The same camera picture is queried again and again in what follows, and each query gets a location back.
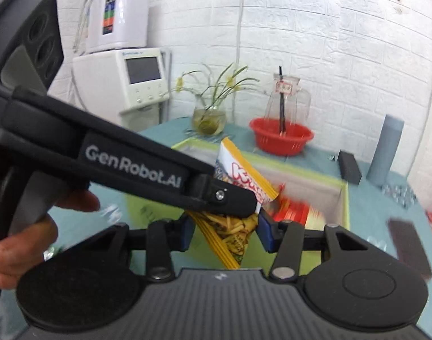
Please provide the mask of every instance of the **chip bag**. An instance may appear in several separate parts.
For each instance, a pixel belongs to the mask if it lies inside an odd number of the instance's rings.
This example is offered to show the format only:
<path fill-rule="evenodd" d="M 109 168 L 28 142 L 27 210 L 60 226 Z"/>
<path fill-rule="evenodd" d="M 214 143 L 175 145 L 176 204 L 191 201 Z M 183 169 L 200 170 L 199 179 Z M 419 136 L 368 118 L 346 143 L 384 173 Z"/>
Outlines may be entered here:
<path fill-rule="evenodd" d="M 257 198 L 256 211 L 248 218 L 218 216 L 207 212 L 188 212 L 224 266 L 236 270 L 241 265 L 249 238 L 257 227 L 260 208 L 276 199 L 279 193 L 245 160 L 228 138 L 221 142 L 216 160 L 215 177 L 252 190 Z"/>

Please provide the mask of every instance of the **screw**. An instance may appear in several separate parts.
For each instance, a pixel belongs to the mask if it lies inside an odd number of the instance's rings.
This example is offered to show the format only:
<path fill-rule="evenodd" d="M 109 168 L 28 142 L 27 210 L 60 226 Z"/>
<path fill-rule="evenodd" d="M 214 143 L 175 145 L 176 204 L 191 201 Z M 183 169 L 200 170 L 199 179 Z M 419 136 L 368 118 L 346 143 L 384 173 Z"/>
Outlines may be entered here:
<path fill-rule="evenodd" d="M 295 276 L 295 274 L 295 270 L 290 267 L 276 267 L 273 270 L 274 277 L 278 279 L 289 279 L 290 277 Z"/>
<path fill-rule="evenodd" d="M 222 201 L 225 197 L 226 197 L 226 194 L 224 193 L 223 190 L 218 190 L 218 191 L 216 192 L 216 199 L 217 199 L 218 201 Z"/>

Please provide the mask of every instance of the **gray cylinder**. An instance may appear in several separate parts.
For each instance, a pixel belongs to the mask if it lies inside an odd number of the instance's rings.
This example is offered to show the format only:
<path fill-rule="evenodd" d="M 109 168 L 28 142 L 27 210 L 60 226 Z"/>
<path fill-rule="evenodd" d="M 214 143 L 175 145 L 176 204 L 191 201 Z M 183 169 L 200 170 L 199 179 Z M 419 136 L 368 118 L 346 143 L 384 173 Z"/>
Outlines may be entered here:
<path fill-rule="evenodd" d="M 380 139 L 376 146 L 367 179 L 378 187 L 386 183 L 393 158 L 399 146 L 405 122 L 391 115 L 386 115 L 381 130 Z"/>

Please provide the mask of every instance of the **white appliance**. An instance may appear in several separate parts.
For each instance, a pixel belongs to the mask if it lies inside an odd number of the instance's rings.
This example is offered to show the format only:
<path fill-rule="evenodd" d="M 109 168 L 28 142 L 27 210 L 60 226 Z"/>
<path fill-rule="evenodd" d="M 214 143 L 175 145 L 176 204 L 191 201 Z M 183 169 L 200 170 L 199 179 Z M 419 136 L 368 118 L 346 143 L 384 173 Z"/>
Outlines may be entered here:
<path fill-rule="evenodd" d="M 159 123 L 159 104 L 169 99 L 160 49 L 79 56 L 72 70 L 78 95 L 92 114 L 133 131 Z"/>
<path fill-rule="evenodd" d="M 86 52 L 145 47 L 150 0 L 93 0 Z"/>

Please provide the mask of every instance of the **finger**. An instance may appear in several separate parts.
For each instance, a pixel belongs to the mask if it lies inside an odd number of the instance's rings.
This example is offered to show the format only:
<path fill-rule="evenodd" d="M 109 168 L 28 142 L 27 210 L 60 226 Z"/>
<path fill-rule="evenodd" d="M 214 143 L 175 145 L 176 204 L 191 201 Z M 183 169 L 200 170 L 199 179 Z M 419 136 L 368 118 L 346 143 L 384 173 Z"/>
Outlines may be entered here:
<path fill-rule="evenodd" d="M 14 289 L 19 279 L 19 276 L 4 275 L 0 273 L 0 289 Z"/>
<path fill-rule="evenodd" d="M 23 265 L 43 253 L 57 239 L 57 226 L 48 215 L 22 232 L 0 241 L 0 272 Z"/>
<path fill-rule="evenodd" d="M 43 253 L 38 254 L 35 258 L 30 261 L 26 261 L 16 265 L 7 265 L 5 267 L 0 267 L 0 274 L 9 276 L 22 276 L 32 267 L 39 265 L 44 262 Z"/>
<path fill-rule="evenodd" d="M 100 201 L 97 196 L 88 190 L 74 190 L 66 198 L 57 202 L 56 206 L 63 209 L 94 212 L 100 209 Z"/>

